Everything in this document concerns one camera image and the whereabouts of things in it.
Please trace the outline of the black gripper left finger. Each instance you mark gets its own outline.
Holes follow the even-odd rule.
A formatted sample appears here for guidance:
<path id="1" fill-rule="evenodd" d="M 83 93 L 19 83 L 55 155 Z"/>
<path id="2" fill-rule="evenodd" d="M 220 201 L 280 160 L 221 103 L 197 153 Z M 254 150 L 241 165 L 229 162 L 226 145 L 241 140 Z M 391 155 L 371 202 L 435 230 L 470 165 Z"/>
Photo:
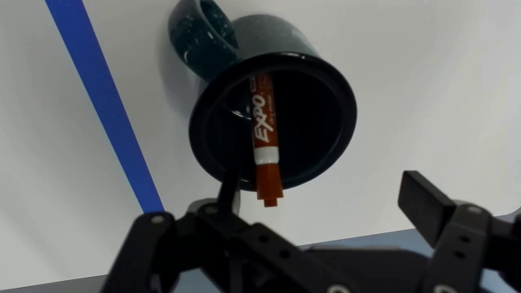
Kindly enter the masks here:
<path id="1" fill-rule="evenodd" d="M 264 225 L 234 214 L 237 180 L 181 219 L 143 214 L 132 223 L 101 293 L 172 293 L 198 269 L 223 293 L 353 293 L 353 284 Z"/>

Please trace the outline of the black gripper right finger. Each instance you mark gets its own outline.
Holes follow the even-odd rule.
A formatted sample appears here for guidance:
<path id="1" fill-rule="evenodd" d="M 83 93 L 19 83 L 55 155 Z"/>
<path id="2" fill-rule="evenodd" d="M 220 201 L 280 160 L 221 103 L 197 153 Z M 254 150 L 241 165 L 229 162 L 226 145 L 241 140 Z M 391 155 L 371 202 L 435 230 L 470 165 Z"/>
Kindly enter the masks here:
<path id="1" fill-rule="evenodd" d="M 397 206 L 433 250 L 421 293 L 483 293 L 482 271 L 521 290 L 519 219 L 500 220 L 470 202 L 456 202 L 418 171 L 404 171 Z"/>

